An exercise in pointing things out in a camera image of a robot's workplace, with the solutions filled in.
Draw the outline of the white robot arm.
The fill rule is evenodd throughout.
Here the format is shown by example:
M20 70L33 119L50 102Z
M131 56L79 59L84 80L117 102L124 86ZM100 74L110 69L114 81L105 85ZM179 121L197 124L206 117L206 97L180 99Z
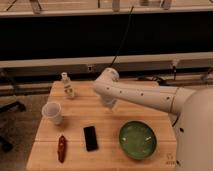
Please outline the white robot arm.
M107 107L121 99L177 115L176 171L213 171L213 88L122 83L114 68L106 68L93 89Z

